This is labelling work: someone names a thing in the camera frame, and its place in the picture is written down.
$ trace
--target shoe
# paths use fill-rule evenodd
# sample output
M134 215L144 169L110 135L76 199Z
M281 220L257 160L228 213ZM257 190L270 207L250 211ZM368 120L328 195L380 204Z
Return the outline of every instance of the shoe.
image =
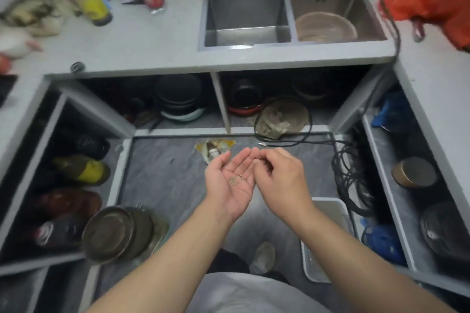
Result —
M263 275L273 269L274 262L276 262L274 245L265 241L256 249L255 258L250 264L250 274Z

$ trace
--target left hand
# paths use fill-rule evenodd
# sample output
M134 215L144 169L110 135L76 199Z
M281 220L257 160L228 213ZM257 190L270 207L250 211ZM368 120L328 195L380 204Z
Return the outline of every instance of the left hand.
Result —
M253 196L252 162L258 157L257 148L245 148L232 160L227 151L212 160L205 170L206 200L217 210L222 210L232 222L245 212Z

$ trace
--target sink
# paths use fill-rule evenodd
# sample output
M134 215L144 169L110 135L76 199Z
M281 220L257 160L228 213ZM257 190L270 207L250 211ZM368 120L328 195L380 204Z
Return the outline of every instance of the sink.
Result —
M205 47L290 41L284 0L207 0Z
M368 0L203 0L198 50L316 44L297 39L295 20L323 11L348 19L358 38L386 40Z
M356 27L358 38L355 41L386 40L378 21L369 12L364 0L291 0L294 19L314 11L338 14Z

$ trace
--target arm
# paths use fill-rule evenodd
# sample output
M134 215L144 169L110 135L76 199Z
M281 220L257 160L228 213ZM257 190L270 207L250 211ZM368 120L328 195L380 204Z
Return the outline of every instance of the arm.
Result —
M299 159L284 149L261 150L260 159L253 171L267 206L307 245L356 311L455 312L317 209Z
M206 198L190 218L87 313L185 311L228 230L250 203L255 155L244 149L231 161L230 152L215 158L205 172Z

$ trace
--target gray tile floor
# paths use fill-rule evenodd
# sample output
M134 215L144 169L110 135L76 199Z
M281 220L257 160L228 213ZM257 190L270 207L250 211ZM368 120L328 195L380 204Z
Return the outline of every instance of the gray tile floor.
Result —
M193 212L205 195L205 163L195 145L205 138L147 138L133 143L119 204L144 205L168 218L172 234ZM251 137L236 140L233 153L257 146ZM324 140L316 135L309 140ZM333 148L329 145L301 144L289 149L304 163L312 197L337 197L330 167ZM276 248L274 269L334 313L351 311L331 284L312 283L303 273L298 237L267 208L257 189L242 217L234 224L223 247L250 262L256 248L270 241ZM126 276L137 263L116 263L103 267L97 297Z

